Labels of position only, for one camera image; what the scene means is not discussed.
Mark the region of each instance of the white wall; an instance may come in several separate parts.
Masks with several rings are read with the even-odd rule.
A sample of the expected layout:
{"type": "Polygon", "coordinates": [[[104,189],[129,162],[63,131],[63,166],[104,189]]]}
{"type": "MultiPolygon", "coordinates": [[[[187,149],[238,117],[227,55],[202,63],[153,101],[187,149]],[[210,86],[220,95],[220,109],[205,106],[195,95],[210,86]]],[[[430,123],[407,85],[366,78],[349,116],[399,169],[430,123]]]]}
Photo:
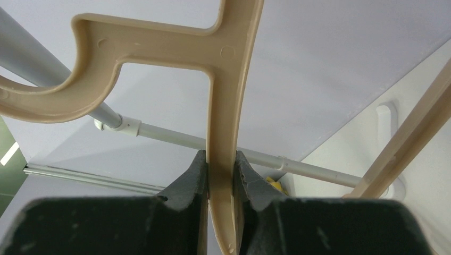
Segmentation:
{"type": "MultiPolygon", "coordinates": [[[[380,152],[376,107],[392,101],[401,124],[450,58],[451,41],[387,90],[303,162],[363,176],[380,152]]],[[[443,247],[451,248],[450,151],[451,122],[448,121],[400,177],[406,186],[403,203],[420,215],[427,227],[427,235],[436,239],[436,244],[431,245],[437,252],[443,252],[443,247]]],[[[292,174],[285,175],[282,182],[290,194],[301,197],[341,197],[351,191],[351,188],[292,174]]]]}

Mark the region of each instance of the metal pipe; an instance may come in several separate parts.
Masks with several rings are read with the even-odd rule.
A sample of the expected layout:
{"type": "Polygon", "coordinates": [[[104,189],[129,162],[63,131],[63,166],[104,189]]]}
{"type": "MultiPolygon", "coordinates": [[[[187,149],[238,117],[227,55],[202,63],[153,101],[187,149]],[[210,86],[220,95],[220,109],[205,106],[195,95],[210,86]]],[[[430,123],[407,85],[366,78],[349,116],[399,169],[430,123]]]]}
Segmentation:
{"type": "MultiPolygon", "coordinates": [[[[204,150],[206,145],[206,141],[203,138],[183,134],[168,129],[163,129],[161,127],[152,126],[145,123],[141,123],[138,130],[138,135],[142,137],[152,138],[155,140],[173,143],[175,145],[193,148],[196,150],[204,150]]],[[[336,183],[351,188],[356,187],[359,181],[361,180],[360,177],[354,175],[333,171],[323,167],[309,165],[306,163],[294,161],[283,157],[272,156],[265,153],[239,147],[237,148],[237,150],[241,150],[246,156],[247,160],[252,164],[274,168],[287,173],[302,175],[313,179],[336,183]]]]}
{"type": "Polygon", "coordinates": [[[84,182],[84,183],[89,183],[89,184],[93,184],[93,185],[136,191],[136,192],[141,192],[144,194],[151,194],[151,195],[155,195],[164,189],[164,187],[161,187],[161,186],[143,184],[143,183],[138,183],[138,182],[130,182],[130,181],[121,180],[121,179],[114,179],[114,178],[110,178],[110,177],[76,172],[76,171],[72,171],[72,170],[56,168],[56,167],[49,167],[49,166],[28,164],[23,169],[23,171],[28,175],[30,175],[30,174],[31,175],[40,175],[40,176],[53,177],[53,178],[59,178],[59,179],[64,179],[64,180],[76,181],[76,182],[84,182]]]}
{"type": "MultiPolygon", "coordinates": [[[[38,87],[63,83],[71,71],[0,7],[0,66],[38,87]]],[[[90,115],[117,128],[121,117],[106,103],[90,115]]]]}

